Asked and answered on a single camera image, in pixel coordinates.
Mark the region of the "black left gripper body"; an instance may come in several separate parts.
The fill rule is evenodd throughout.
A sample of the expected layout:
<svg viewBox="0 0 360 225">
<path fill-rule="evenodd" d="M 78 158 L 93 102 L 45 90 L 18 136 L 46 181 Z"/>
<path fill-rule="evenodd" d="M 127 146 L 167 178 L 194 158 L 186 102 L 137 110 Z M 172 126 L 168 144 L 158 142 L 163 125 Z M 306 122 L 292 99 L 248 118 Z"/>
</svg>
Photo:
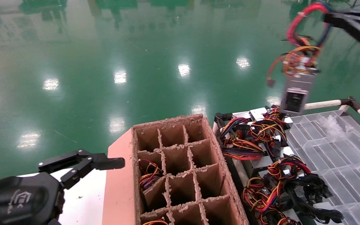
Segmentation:
<svg viewBox="0 0 360 225">
<path fill-rule="evenodd" d="M 0 179 L 0 225 L 58 225 L 64 188 L 47 173 Z"/>
</svg>

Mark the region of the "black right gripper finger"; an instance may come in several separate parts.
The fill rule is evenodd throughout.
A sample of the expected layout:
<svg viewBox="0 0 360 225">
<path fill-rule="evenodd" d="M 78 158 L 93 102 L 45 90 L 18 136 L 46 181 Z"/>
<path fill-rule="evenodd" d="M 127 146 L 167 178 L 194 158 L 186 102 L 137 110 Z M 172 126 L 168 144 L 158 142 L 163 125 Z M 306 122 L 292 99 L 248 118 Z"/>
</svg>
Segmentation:
<svg viewBox="0 0 360 225">
<path fill-rule="evenodd" d="M 360 20 L 360 9 L 337 10 L 324 15 L 324 21 L 330 21 L 336 18 L 350 18 Z"/>
<path fill-rule="evenodd" d="M 360 20 L 355 19 L 331 19 L 326 20 L 326 23 L 331 24 L 332 27 L 340 28 L 353 37 L 360 43 Z"/>
</svg>

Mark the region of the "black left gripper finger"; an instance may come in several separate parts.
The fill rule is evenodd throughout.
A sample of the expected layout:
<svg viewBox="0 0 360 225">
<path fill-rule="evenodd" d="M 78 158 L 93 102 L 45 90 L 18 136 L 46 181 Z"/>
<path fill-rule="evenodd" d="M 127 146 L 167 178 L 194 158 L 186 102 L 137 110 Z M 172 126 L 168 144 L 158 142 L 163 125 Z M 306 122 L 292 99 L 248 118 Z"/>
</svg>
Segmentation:
<svg viewBox="0 0 360 225">
<path fill-rule="evenodd" d="M 84 178 L 91 171 L 95 170 L 114 170 L 125 167 L 125 159 L 120 158 L 97 158 L 88 157 L 81 160 L 74 168 L 61 177 L 61 185 L 64 189 L 69 190 L 76 185 L 80 179 Z"/>
<path fill-rule="evenodd" d="M 84 149 L 45 159 L 38 164 L 38 172 L 57 172 L 66 168 L 80 170 L 89 166 L 91 170 L 112 170 L 125 167 L 123 157 L 108 158 L 104 153 L 89 153 Z"/>
</svg>

